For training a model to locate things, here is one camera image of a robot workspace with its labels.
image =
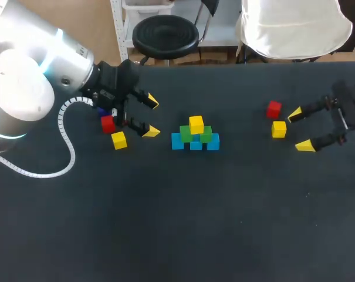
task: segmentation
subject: stacked blocks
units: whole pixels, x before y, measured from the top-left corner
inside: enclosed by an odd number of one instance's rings
[[[267,108],[266,116],[269,119],[278,119],[281,110],[282,110],[282,104],[271,101]]]
[[[112,142],[116,150],[124,149],[127,147],[124,132],[116,132],[112,134]]]
[[[272,124],[272,137],[284,138],[287,133],[287,125],[285,122],[273,122]]]
[[[101,117],[101,122],[104,133],[111,134],[116,131],[112,115]]]
[[[179,133],[172,133],[172,150],[184,150],[185,144],[190,144],[190,150],[219,150],[219,134],[212,133],[211,126],[205,126],[202,116],[191,116],[189,126],[180,126]]]

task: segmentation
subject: block pyramid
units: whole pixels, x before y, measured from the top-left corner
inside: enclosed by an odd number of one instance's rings
[[[219,134],[204,125],[202,116],[191,116],[189,125],[180,126],[179,133],[172,133],[172,150],[184,150],[187,143],[190,150],[217,151],[220,148]]]

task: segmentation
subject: green cube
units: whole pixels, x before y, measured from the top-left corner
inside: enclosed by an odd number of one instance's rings
[[[201,143],[211,143],[212,142],[212,128],[211,126],[205,126],[204,132],[200,136]]]
[[[190,133],[190,128],[188,125],[180,126],[181,142],[190,143],[193,142],[193,135]]]

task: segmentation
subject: black stool seat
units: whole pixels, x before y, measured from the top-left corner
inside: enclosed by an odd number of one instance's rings
[[[133,31],[134,47],[154,59],[172,60],[186,56],[198,47],[200,33],[180,16],[158,15],[141,21]]]

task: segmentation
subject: white spiral cable wrap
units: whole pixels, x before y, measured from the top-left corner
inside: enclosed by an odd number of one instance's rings
[[[66,132],[65,132],[65,128],[64,128],[64,123],[63,123],[63,118],[64,118],[64,114],[66,109],[76,103],[76,102],[83,102],[87,105],[92,106],[93,105],[93,101],[91,99],[88,98],[83,98],[83,97],[76,97],[76,98],[71,98],[70,100],[66,101],[64,103],[64,105],[62,105],[60,112],[59,112],[59,117],[58,117],[58,125],[59,125],[59,130],[61,133],[61,136],[63,137],[69,151],[70,151],[70,162],[68,164],[68,166],[66,168],[64,168],[63,170],[56,172],[56,173],[50,173],[50,174],[38,174],[38,173],[32,173],[32,172],[27,172],[26,170],[20,169],[18,166],[15,166],[14,164],[12,164],[11,162],[7,161],[6,159],[4,159],[3,157],[0,156],[0,162],[3,163],[5,166],[7,166],[8,168],[14,170],[15,172],[18,172],[20,174],[23,174],[25,176],[28,177],[32,177],[32,178],[54,178],[54,177],[58,177],[61,176],[65,173],[67,173],[68,171],[70,171],[72,169],[72,167],[74,166],[74,163],[76,161],[76,152],[74,151],[73,145],[70,142],[70,139],[68,138]]]

